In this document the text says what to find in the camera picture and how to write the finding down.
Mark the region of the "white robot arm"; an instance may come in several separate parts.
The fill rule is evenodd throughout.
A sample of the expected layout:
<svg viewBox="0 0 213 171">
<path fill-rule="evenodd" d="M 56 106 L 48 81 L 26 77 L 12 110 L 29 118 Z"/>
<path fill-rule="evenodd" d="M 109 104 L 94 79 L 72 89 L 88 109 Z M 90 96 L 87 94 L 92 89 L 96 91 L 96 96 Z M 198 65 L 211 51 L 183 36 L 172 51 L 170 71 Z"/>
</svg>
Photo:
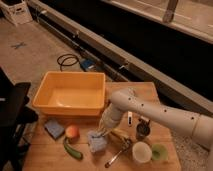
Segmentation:
<svg viewBox="0 0 213 171">
<path fill-rule="evenodd" d="M 189 136 L 207 149 L 213 147 L 213 118 L 196 112 L 155 104 L 137 97 L 132 88 L 114 91 L 110 104 L 100 119 L 99 131 L 104 134 L 116 128 L 123 115 L 130 111 L 144 116 L 170 130 Z"/>
</svg>

